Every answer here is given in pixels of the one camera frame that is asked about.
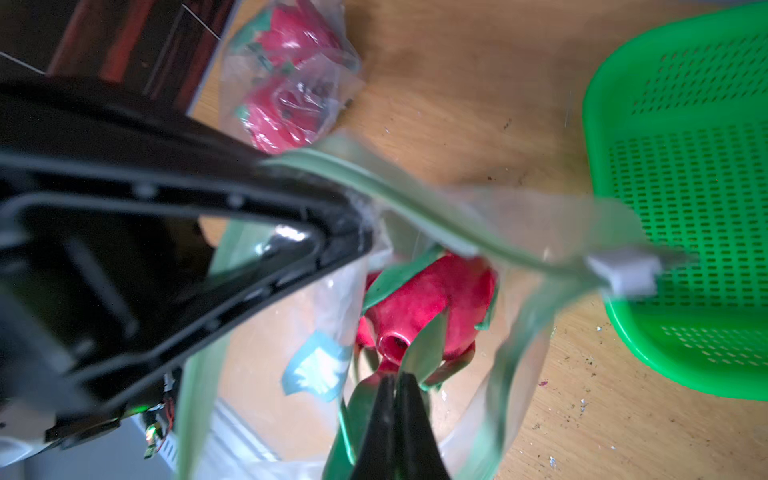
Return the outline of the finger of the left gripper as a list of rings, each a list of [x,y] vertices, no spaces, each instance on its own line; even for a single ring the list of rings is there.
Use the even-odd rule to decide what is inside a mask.
[[[1,204],[1,277],[55,270],[105,281],[147,320],[150,345],[134,364],[183,363],[250,315],[367,253],[363,240],[332,239],[305,224],[227,216],[262,227],[266,249],[232,266],[188,232],[198,206],[38,191]]]
[[[305,224],[332,239],[363,240],[353,200],[328,181],[277,167],[272,157],[119,85],[84,78],[1,86],[1,166],[96,183],[209,215]]]

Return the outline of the dragon fruit pink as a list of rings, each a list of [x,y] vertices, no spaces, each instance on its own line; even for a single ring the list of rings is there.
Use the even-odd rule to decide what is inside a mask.
[[[476,337],[489,328],[493,315],[498,274],[482,257],[426,253],[368,274],[365,293],[375,302],[360,317],[357,348],[376,351],[383,371],[398,370],[423,328],[437,315],[447,315],[442,364],[423,382],[425,388],[437,388],[472,361]]]

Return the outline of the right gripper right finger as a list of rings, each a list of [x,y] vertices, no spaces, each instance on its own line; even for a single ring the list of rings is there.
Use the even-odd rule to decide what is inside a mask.
[[[395,478],[448,480],[422,390],[413,374],[398,378],[395,395]]]

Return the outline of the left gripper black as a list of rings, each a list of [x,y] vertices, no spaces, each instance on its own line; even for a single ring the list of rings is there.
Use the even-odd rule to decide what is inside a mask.
[[[134,364],[147,320],[105,281],[55,270],[1,277],[1,464],[71,448],[165,400],[162,364]]]

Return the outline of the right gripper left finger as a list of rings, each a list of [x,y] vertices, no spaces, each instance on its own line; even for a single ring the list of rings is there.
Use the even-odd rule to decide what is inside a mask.
[[[395,478],[395,385],[394,376],[386,376],[378,384],[352,480]]]

